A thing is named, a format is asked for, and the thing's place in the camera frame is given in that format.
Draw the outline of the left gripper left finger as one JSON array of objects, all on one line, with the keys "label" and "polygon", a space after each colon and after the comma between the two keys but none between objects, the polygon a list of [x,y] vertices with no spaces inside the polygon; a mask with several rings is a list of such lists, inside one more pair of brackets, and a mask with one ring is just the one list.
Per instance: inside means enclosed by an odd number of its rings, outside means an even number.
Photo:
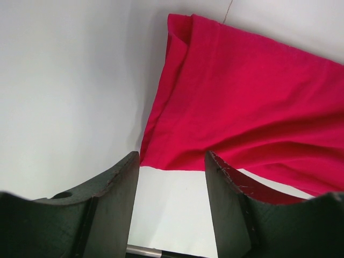
[{"label": "left gripper left finger", "polygon": [[139,153],[52,198],[1,192],[1,257],[125,257]]}]

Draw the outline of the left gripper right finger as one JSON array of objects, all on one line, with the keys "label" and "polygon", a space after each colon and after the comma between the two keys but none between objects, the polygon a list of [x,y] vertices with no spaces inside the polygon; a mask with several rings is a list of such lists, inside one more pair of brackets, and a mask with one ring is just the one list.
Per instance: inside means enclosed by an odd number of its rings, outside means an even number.
[{"label": "left gripper right finger", "polygon": [[291,196],[214,152],[205,176],[219,257],[343,257],[343,193]]}]

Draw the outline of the crimson red t shirt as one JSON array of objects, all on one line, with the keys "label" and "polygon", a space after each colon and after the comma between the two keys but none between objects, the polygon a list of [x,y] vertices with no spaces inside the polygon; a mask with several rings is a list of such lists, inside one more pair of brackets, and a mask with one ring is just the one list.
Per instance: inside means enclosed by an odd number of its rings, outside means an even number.
[{"label": "crimson red t shirt", "polygon": [[198,15],[170,14],[140,164],[235,169],[319,196],[343,190],[343,65]]}]

